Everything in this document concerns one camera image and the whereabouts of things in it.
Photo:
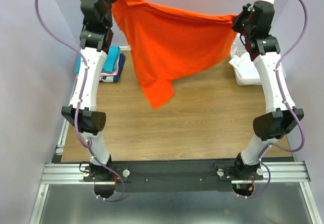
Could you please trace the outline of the orange t shirt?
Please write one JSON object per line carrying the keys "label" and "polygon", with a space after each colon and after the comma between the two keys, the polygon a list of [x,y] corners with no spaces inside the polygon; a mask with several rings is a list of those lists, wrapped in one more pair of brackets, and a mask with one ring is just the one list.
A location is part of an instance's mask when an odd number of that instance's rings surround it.
{"label": "orange t shirt", "polygon": [[153,109],[173,97],[174,80],[223,62],[236,38],[232,14],[205,15],[146,0],[118,0],[112,14],[131,48],[139,86]]}

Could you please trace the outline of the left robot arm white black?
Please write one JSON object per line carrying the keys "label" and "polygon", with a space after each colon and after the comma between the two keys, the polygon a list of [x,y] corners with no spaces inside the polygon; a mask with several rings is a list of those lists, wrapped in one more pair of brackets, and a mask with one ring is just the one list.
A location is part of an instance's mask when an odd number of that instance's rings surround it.
{"label": "left robot arm white black", "polygon": [[89,167],[84,174],[92,179],[117,179],[110,167],[111,155],[102,130],[106,114],[97,110],[97,90],[103,65],[108,56],[113,32],[112,4],[117,0],[80,0],[84,16],[80,32],[80,66],[76,86],[62,116],[74,127],[79,142],[89,151]]}

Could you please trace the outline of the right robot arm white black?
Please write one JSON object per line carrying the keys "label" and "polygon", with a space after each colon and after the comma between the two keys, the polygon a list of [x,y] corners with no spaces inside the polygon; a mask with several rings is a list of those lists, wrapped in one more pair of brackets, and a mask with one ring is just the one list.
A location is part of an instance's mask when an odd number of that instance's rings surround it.
{"label": "right robot arm white black", "polygon": [[256,1],[243,6],[233,19],[232,29],[244,36],[245,49],[259,73],[266,104],[266,113],[253,121],[250,143],[235,159],[233,174],[240,180],[255,173],[268,147],[275,146],[304,116],[303,110],[296,108],[278,64],[279,43],[269,33],[273,16],[272,2]]}

